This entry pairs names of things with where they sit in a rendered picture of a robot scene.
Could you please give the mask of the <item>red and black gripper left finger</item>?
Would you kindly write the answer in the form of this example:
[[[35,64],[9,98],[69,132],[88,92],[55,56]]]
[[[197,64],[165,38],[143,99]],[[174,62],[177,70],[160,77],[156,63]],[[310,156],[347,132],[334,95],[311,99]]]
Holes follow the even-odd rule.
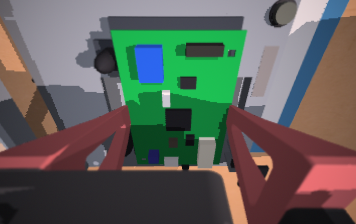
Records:
[[[86,170],[85,161],[116,130],[98,170],[122,170],[131,120],[128,106],[0,152],[0,168]]]

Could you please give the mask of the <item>green circuit board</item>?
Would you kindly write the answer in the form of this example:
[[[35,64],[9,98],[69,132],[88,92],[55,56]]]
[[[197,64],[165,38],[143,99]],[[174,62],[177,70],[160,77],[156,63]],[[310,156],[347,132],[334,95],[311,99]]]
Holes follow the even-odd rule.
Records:
[[[137,164],[219,165],[247,30],[110,31]]]

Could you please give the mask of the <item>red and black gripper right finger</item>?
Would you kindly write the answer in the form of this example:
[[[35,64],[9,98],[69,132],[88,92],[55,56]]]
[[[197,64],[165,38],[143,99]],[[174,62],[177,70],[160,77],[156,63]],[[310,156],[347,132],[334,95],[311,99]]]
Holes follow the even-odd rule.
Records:
[[[234,105],[226,126],[248,224],[278,224],[292,208],[345,209],[356,198],[355,150]],[[241,131],[270,156],[267,181]]]

